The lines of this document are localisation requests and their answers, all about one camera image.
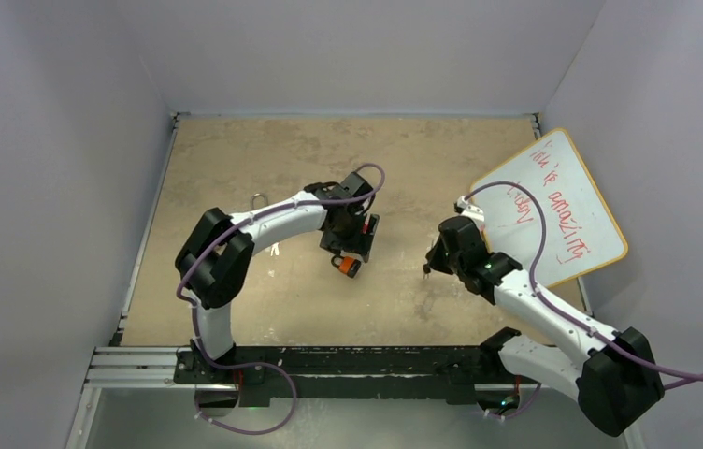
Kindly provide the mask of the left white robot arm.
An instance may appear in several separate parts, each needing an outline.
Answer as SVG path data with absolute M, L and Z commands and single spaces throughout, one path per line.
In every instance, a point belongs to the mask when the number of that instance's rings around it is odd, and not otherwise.
M 321 232 L 330 263 L 353 278 L 369 259 L 380 220 L 370 213 L 379 185 L 358 171 L 343 181 L 315 182 L 262 208 L 227 214 L 207 210 L 181 247 L 175 268 L 179 299 L 190 304 L 197 369 L 210 382 L 233 373 L 235 341 L 231 303 L 241 292 L 257 254 L 302 234 Z

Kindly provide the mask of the orange black padlock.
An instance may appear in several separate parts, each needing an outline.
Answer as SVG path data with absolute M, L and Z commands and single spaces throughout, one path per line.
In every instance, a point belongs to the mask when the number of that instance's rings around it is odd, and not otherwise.
M 362 262 L 351 256 L 335 255 L 331 258 L 331 264 L 348 278 L 355 278 L 359 272 Z

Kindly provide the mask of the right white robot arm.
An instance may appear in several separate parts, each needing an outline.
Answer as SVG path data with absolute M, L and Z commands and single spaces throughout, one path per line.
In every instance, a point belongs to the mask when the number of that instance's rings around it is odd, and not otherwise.
M 568 305 L 505 253 L 491 252 L 464 215 L 438 226 L 425 272 L 454 275 L 473 295 L 510 312 L 549 340 L 543 345 L 511 331 L 480 356 L 482 373 L 501 381 L 528 377 L 565 394 L 601 432 L 616 437 L 665 395 L 648 339 L 633 327 L 619 331 Z

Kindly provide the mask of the brass padlock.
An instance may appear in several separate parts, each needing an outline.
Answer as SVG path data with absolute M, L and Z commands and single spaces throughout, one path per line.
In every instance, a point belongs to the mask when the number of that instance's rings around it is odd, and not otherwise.
M 269 199 L 265 193 L 255 193 L 250 198 L 250 209 L 256 210 L 269 205 Z

